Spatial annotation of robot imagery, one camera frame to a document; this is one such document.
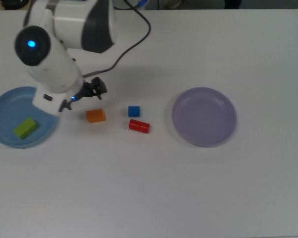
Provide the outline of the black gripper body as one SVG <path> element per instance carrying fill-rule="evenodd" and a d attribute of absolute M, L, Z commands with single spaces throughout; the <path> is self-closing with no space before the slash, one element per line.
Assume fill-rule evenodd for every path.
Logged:
<path fill-rule="evenodd" d="M 91 83 L 85 82 L 82 88 L 73 96 L 73 102 L 76 102 L 84 97 L 93 97 L 93 88 Z"/>

